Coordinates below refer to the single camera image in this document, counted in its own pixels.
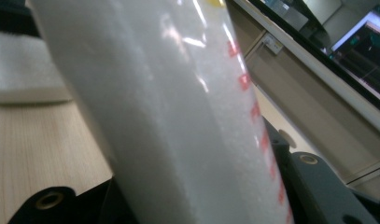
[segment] red printed marking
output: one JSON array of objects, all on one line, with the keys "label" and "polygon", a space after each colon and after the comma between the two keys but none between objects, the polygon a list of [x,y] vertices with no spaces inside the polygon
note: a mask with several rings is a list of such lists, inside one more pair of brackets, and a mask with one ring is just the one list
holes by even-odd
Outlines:
[{"label": "red printed marking", "polygon": [[251,108],[251,119],[253,120],[253,122],[256,120],[256,118],[258,118],[260,116],[261,112],[260,112],[260,107],[259,107],[259,103],[256,102],[254,103],[253,107]]},{"label": "red printed marking", "polygon": [[280,205],[283,205],[283,202],[285,201],[285,185],[283,184],[283,181],[280,179],[280,186],[279,186],[279,195],[278,195],[278,201]]},{"label": "red printed marking", "polygon": [[240,48],[238,42],[235,41],[228,41],[228,54],[230,57],[233,57],[240,53]]},{"label": "red printed marking", "polygon": [[250,87],[251,79],[248,73],[241,75],[238,80],[243,91],[246,91]]},{"label": "red printed marking", "polygon": [[272,180],[276,178],[276,160],[274,158],[271,167],[269,168],[269,173],[271,175]]},{"label": "red printed marking", "polygon": [[292,218],[292,211],[291,211],[291,208],[289,207],[289,212],[286,215],[286,224],[290,224],[291,223],[291,218]]},{"label": "red printed marking", "polygon": [[261,147],[263,154],[265,154],[265,152],[269,149],[269,138],[268,138],[268,133],[266,132],[266,130],[264,130],[264,132],[262,134],[260,147]]}]

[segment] wooden table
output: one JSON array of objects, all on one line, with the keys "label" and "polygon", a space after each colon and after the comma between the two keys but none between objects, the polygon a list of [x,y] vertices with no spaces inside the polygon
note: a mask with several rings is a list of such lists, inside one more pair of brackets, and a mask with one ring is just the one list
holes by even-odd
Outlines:
[{"label": "wooden table", "polygon": [[0,105],[0,223],[42,189],[80,194],[110,177],[75,103]]}]

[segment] monitor screen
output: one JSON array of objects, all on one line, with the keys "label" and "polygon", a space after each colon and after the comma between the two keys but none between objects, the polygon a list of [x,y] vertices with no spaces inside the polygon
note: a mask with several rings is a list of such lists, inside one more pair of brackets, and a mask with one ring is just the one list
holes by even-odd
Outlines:
[{"label": "monitor screen", "polygon": [[330,58],[380,100],[380,6],[331,47]]}]

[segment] stretch film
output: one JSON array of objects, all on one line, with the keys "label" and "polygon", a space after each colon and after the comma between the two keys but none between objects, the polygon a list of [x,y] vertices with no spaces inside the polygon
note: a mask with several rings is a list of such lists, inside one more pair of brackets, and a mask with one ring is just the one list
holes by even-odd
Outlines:
[{"label": "stretch film", "polygon": [[223,1],[32,7],[140,223],[292,222]]}]

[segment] desk surface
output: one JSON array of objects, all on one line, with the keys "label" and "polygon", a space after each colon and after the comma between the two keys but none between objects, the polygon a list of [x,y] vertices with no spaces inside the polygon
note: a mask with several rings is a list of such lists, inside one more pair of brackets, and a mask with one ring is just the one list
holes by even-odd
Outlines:
[{"label": "desk surface", "polygon": [[75,103],[0,105],[0,223],[42,189],[80,194],[110,177]]}]

